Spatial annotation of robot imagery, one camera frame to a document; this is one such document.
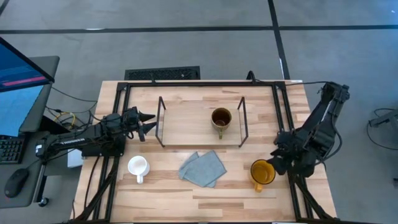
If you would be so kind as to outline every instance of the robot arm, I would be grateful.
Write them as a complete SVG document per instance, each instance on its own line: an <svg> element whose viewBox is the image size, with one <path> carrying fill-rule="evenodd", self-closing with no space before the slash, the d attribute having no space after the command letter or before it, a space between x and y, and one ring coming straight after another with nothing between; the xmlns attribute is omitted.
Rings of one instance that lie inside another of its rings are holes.
<svg viewBox="0 0 398 224"><path fill-rule="evenodd" d="M60 151L68 149L79 149L83 157L122 156L126 136L132 139L133 131L136 131L140 141L145 141L144 135L156 126L156 122L142 122L154 117L152 114L138 112L136 106L122 116L117 113L109 114L98 124L82 131L46 136L36 144L36 156L45 162Z"/></svg>
<svg viewBox="0 0 398 224"><path fill-rule="evenodd" d="M339 135L335 123L344 102L349 99L348 88L333 82L326 83L320 102L303 126L292 132L279 133L275 140L278 149L268 160L278 174L291 170L293 174L310 177L317 161L332 156L329 154L336 134Z"/></svg>

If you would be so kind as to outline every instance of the yellow mug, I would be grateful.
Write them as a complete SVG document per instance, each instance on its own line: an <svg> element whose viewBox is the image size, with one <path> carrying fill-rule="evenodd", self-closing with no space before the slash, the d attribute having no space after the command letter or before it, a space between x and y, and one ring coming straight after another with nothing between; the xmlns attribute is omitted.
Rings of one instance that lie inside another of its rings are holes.
<svg viewBox="0 0 398 224"><path fill-rule="evenodd" d="M251 165L250 179L254 183L254 190L262 191L262 186L271 183L275 179L275 169L264 159L259 159Z"/></svg>
<svg viewBox="0 0 398 224"><path fill-rule="evenodd" d="M217 108L211 114L211 125L218 131L218 139L223 138L223 132L229 127L232 114L226 108Z"/></svg>

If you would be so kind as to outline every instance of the wire frame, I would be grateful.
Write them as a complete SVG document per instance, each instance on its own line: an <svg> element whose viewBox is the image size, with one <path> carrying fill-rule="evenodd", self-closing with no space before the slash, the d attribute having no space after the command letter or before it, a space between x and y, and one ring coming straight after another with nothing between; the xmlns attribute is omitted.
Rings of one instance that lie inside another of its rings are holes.
<svg viewBox="0 0 398 224"><path fill-rule="evenodd" d="M242 147L244 142L249 137L248 117L246 114L246 103L244 101L244 97L242 97L241 101L239 102L238 111L239 111L239 123L241 125L241 140L242 140L242 143L239 145L239 147Z"/></svg>
<svg viewBox="0 0 398 224"><path fill-rule="evenodd" d="M164 105L163 98L160 96L159 97L159 104L157 106L157 114L156 114L156 130L155 130L155 136L157 140L159 141L160 145L164 147L164 144L162 142L163 140L163 125L164 125L164 112L166 110L166 106Z"/></svg>

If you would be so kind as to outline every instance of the white cup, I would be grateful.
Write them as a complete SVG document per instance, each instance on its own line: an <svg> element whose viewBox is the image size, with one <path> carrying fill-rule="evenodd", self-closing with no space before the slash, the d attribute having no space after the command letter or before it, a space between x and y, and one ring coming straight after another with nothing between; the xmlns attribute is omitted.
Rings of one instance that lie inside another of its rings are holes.
<svg viewBox="0 0 398 224"><path fill-rule="evenodd" d="M127 165L129 172L137 176L137 183L144 182L144 176L149 173L149 163L142 156L134 156Z"/></svg>

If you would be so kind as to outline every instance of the computer mouse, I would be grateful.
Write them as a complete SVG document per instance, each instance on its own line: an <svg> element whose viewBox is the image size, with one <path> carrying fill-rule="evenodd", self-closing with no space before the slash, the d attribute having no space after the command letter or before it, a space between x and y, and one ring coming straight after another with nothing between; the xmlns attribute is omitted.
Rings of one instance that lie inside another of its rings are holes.
<svg viewBox="0 0 398 224"><path fill-rule="evenodd" d="M16 197L22 190L22 187L29 176L28 169L18 169L16 170L10 178L8 178L6 186L4 188L4 194L7 197Z"/></svg>

